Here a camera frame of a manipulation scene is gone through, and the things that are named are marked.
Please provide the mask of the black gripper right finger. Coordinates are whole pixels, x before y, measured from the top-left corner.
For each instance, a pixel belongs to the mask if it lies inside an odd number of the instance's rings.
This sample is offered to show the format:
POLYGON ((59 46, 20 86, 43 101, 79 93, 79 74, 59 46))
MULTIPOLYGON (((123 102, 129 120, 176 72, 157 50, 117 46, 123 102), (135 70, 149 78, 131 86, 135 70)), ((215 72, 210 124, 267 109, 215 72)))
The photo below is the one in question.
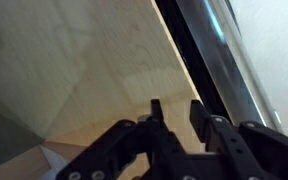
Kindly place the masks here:
POLYGON ((288 180, 288 136, 255 121, 232 125, 192 100, 190 122, 207 152, 222 156, 235 180, 288 180))

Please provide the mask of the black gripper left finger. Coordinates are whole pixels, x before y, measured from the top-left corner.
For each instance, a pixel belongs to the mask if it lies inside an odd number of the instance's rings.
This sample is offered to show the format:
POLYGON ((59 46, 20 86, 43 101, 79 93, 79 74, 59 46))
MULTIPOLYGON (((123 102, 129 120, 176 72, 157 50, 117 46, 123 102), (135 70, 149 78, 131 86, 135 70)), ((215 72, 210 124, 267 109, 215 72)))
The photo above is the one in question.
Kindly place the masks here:
POLYGON ((56 180, 117 180, 142 153, 149 161, 145 180, 183 180, 191 173, 184 148, 164 123, 158 99, 151 101, 151 114, 144 121, 118 121, 66 165, 56 180))

